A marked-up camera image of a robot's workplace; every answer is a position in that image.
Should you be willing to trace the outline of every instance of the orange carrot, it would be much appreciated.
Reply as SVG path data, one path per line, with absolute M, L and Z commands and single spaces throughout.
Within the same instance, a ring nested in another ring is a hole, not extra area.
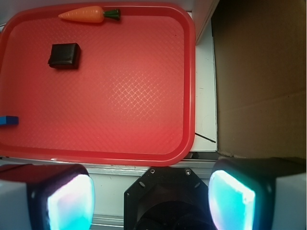
M 104 12 L 100 6 L 88 6 L 68 11 L 59 15 L 59 18 L 65 20 L 83 23 L 100 23 L 104 20 L 105 17 L 119 20 L 120 11 L 116 9 L 114 11 Z

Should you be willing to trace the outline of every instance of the glowing light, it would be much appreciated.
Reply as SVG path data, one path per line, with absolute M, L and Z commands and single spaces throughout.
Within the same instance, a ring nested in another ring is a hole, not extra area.
M 209 181 L 209 206 L 219 230 L 252 230 L 255 192 L 223 170 Z
M 88 230 L 94 213 L 94 184 L 80 174 L 47 200 L 50 230 Z

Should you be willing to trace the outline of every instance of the screw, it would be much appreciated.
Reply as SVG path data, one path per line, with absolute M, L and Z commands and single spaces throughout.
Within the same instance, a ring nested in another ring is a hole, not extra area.
M 186 175 L 188 175 L 188 176 L 191 175 L 191 169 L 186 169 Z

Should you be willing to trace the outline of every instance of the red tray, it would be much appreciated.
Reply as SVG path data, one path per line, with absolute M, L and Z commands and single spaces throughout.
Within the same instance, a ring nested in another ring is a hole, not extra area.
M 120 22 L 61 20 L 91 4 L 24 11 L 0 36 L 0 155 L 103 164 L 167 166 L 194 141 L 195 31 L 181 8 L 96 3 Z M 78 43 L 78 70 L 47 64 L 52 44 Z

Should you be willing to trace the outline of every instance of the brown cardboard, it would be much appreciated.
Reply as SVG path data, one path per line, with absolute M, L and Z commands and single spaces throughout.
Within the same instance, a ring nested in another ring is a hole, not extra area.
M 220 0 L 212 18 L 218 150 L 306 157 L 306 2 Z

